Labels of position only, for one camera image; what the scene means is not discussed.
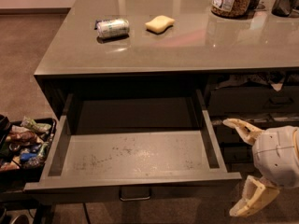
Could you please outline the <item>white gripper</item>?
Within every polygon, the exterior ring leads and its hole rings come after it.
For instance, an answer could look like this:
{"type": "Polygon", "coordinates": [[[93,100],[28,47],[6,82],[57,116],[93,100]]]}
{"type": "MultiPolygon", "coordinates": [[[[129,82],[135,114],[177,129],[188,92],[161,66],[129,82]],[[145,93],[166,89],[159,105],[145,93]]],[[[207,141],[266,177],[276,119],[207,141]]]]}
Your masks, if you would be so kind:
{"type": "Polygon", "coordinates": [[[261,211],[280,194],[277,186],[299,187],[297,127],[264,131],[242,119],[225,119],[222,123],[235,129],[245,143],[253,146],[254,166],[266,178],[247,177],[241,199],[229,211],[231,217],[249,217],[261,211]]]}

